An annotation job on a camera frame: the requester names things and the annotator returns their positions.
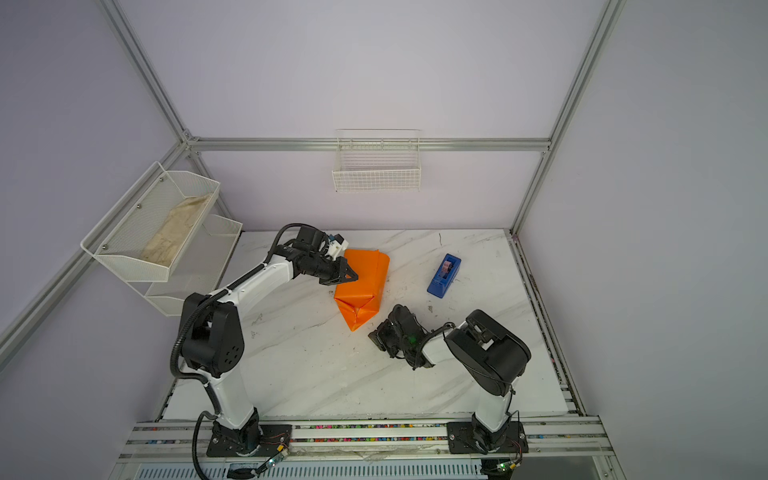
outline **vent grille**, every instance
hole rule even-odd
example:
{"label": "vent grille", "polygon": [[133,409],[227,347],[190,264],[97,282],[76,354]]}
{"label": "vent grille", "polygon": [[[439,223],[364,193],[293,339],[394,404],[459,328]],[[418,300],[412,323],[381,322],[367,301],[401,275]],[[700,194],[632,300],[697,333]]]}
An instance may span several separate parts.
{"label": "vent grille", "polygon": [[[210,480],[219,480],[227,477],[227,466],[224,464],[200,464],[205,475]],[[144,478],[198,478],[192,463],[148,463],[139,468],[137,480]]]}
{"label": "vent grille", "polygon": [[[230,463],[205,465],[203,470],[211,480],[227,477],[229,468],[256,468],[258,463]],[[136,479],[144,478],[197,478],[192,464],[154,463],[142,465]],[[480,479],[480,461],[464,458],[445,460],[384,460],[284,462],[267,470],[261,478],[322,478],[345,480],[350,478],[389,478],[407,480]]]}

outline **orange box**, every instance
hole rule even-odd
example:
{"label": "orange box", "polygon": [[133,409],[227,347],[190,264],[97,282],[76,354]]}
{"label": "orange box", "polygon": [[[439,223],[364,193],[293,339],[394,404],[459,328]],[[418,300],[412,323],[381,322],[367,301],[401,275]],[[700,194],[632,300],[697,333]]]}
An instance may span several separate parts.
{"label": "orange box", "polygon": [[378,250],[347,250],[344,257],[357,281],[341,283],[333,299],[353,332],[379,312],[389,257]]}

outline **white wire basket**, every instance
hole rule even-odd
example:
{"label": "white wire basket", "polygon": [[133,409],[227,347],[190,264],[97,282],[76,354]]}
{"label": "white wire basket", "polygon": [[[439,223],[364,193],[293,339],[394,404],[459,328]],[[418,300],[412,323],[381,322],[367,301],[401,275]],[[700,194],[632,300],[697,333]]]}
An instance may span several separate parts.
{"label": "white wire basket", "polygon": [[[160,175],[122,218],[95,252],[81,246],[98,262],[124,282],[167,282],[190,245],[195,233],[208,216],[219,196],[219,182],[188,171],[166,171],[159,164]],[[145,249],[162,228],[171,209],[185,199],[200,197],[196,210],[176,229],[171,258],[159,263],[147,258]]]}
{"label": "white wire basket", "polygon": [[165,316],[181,315],[190,293],[216,289],[242,229],[240,222],[209,214],[170,279],[139,293]]}
{"label": "white wire basket", "polygon": [[[370,138],[345,137],[361,132]],[[337,192],[407,192],[421,187],[418,130],[345,130],[339,131],[338,142],[333,167]]]}

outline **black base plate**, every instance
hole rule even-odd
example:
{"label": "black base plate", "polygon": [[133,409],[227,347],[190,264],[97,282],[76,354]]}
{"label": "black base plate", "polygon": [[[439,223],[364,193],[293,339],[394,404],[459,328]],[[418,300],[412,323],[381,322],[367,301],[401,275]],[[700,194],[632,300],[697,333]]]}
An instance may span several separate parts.
{"label": "black base plate", "polygon": [[[519,452],[518,446],[512,442],[517,442],[523,453],[528,453],[528,439],[520,422],[509,422],[504,445],[489,455]],[[448,450],[451,453],[478,453],[475,450],[475,440],[472,438],[472,422],[448,423]]]}
{"label": "black base plate", "polygon": [[[277,453],[277,447],[280,446],[280,443],[290,446],[290,434],[293,428],[291,425],[260,425],[260,428],[262,432],[261,443],[251,455],[252,457],[271,457]],[[210,458],[237,457],[239,455],[235,453],[236,450],[237,443],[217,435],[211,437],[205,455]]]}

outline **marble table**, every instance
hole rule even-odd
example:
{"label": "marble table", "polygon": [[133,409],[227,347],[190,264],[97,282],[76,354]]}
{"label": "marble table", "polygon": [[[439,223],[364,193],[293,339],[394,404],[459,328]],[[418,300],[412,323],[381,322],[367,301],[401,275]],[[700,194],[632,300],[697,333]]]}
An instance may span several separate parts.
{"label": "marble table", "polygon": [[[541,331],[503,230],[343,231],[350,248],[379,249],[390,257],[381,310],[355,332],[333,300],[335,287],[300,276],[282,285],[242,318],[246,388],[262,419],[459,418],[475,410],[480,387],[451,359],[412,370],[390,359],[368,338],[400,303],[427,329],[456,324],[484,310],[531,349],[510,411],[522,416],[568,412]],[[246,232],[222,285],[263,260],[274,232]],[[294,237],[288,234],[283,238]],[[426,289],[446,253],[462,265],[445,298]],[[196,419],[211,409],[199,382],[182,380],[164,419]]]}

